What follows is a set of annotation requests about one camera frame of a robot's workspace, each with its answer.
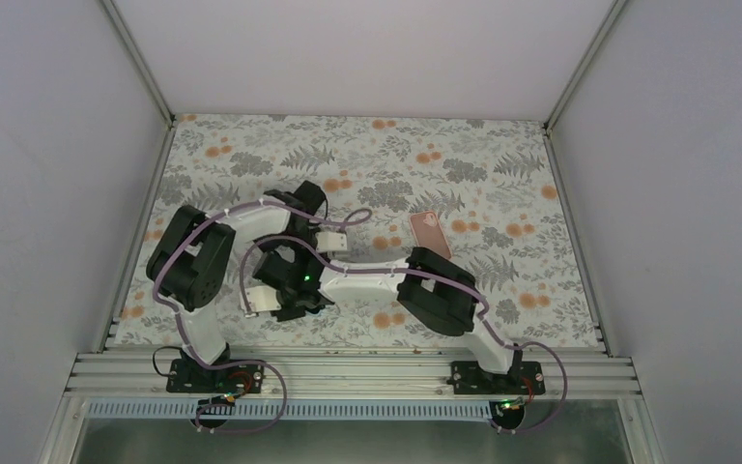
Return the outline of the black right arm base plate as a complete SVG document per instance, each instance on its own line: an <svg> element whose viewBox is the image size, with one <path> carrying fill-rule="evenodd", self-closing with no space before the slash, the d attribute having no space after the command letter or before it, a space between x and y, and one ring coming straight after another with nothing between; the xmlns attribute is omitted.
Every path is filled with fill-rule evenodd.
<svg viewBox="0 0 742 464"><path fill-rule="evenodd" d="M477 362L452 362L446 383L458 395L545 394L547 390L539 362L521 362L518 369L505 373L487 372Z"/></svg>

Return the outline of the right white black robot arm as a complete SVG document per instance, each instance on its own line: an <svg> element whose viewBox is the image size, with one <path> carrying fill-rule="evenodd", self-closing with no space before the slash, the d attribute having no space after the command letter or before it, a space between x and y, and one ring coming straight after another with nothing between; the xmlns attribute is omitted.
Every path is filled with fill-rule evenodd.
<svg viewBox="0 0 742 464"><path fill-rule="evenodd" d="M490 305L475 277L426 247L379 263L345 262L301 250L288 261L271 251L252 276L258 285L242 287L240 295L249 316L271 312L298 318L327 306L392 300L428 330L461 338L492 391L508 393L523 383L522 350L488 322Z"/></svg>

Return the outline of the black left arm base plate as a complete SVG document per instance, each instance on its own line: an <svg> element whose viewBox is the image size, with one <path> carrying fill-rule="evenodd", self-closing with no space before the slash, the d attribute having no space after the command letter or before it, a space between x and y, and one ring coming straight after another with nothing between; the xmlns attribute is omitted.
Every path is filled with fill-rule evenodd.
<svg viewBox="0 0 742 464"><path fill-rule="evenodd" d="M209 370L194 360L180 358L170 365L165 390L220 395L260 393L264 377L265 367L261 364L235 362L233 367Z"/></svg>

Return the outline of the pink phone case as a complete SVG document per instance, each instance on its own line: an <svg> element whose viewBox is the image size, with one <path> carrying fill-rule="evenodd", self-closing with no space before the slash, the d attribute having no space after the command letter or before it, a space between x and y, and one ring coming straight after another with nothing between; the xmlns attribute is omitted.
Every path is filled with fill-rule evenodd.
<svg viewBox="0 0 742 464"><path fill-rule="evenodd" d="M415 243L426 247L445 259L452 258L452 252L442 230L438 215L433 211L412 214L409 223Z"/></svg>

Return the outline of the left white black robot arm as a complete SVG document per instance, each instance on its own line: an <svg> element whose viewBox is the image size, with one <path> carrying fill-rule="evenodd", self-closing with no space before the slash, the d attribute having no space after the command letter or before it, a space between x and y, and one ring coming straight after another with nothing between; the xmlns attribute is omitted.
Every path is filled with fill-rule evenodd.
<svg viewBox="0 0 742 464"><path fill-rule="evenodd" d="M267 311L284 322L332 305L320 283L326 219L318 213L327 210L325 192L309 181L293 191L269 190L212 216L191 205L178 209L146 266L154 300L175 317L181 341L175 377L208 392L229 381L230 346L210 304L222 289L236 245L261 254L253 274L258 286L241 290L252 309L268 296Z"/></svg>

